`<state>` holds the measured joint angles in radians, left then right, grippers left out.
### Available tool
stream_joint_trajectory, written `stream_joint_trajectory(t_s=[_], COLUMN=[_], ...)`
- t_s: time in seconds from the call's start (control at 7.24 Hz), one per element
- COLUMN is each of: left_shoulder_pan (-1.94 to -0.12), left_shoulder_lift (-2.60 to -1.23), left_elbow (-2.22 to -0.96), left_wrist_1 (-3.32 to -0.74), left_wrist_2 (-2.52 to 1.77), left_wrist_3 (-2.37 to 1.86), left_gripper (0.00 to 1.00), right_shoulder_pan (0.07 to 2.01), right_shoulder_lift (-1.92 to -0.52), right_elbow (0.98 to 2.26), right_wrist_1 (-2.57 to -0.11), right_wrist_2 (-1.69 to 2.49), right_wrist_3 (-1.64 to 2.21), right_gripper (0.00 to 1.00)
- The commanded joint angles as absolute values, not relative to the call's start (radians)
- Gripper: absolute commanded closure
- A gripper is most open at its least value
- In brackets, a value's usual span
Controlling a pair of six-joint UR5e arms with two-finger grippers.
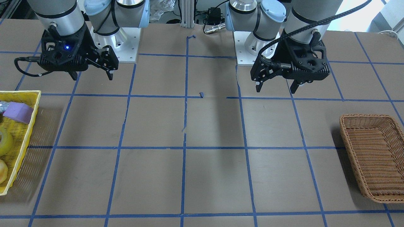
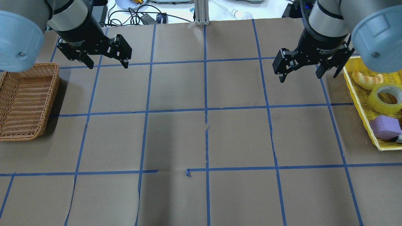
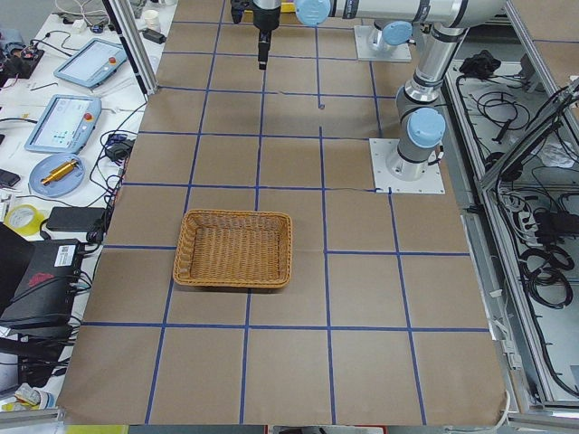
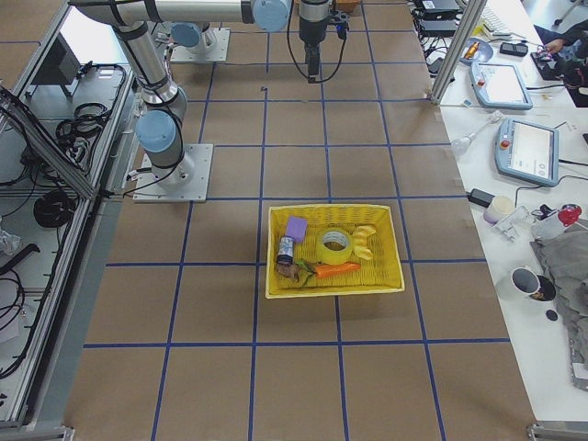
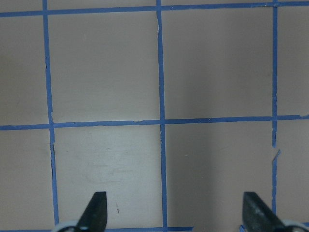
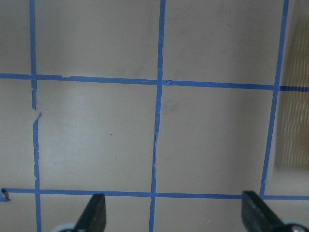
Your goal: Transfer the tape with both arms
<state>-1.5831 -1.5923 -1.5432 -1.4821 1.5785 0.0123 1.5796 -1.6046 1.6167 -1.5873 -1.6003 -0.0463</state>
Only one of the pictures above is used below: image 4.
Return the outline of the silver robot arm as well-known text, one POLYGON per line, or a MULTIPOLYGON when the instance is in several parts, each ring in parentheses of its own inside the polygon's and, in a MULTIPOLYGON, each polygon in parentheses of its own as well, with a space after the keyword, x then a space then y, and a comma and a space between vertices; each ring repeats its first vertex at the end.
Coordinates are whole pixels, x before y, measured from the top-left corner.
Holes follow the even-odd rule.
POLYGON ((146 152, 154 180, 148 188, 152 198, 193 198, 200 176, 194 153, 182 139, 187 109, 183 89, 171 78, 163 57, 149 35, 151 23, 212 20, 222 11, 214 1, 71 1, 86 17, 113 28, 119 45, 142 88, 147 111, 140 116, 135 133, 146 152))
MULTIPOLYGON (((86 17, 110 25, 119 39, 133 72, 144 87, 155 89, 171 83, 163 58, 148 35, 149 23, 242 22, 265 32, 290 29, 291 1, 71 1, 86 17)), ((320 45, 329 26, 346 40, 347 15, 331 1, 299 2, 299 37, 304 44, 310 84, 316 83, 321 65, 320 45)))

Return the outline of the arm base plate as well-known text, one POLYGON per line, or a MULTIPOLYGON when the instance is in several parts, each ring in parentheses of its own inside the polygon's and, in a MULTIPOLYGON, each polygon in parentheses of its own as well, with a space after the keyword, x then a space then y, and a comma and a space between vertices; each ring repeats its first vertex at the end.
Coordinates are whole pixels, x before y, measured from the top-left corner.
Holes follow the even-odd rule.
POLYGON ((171 54, 174 63, 225 62, 228 53, 231 30, 229 28, 208 28, 203 32, 197 46, 176 45, 171 54))
POLYGON ((209 175, 214 146, 208 143, 185 144, 184 159, 166 179, 165 170, 155 168, 138 177, 139 190, 132 198, 138 203, 205 202, 209 188, 209 175))

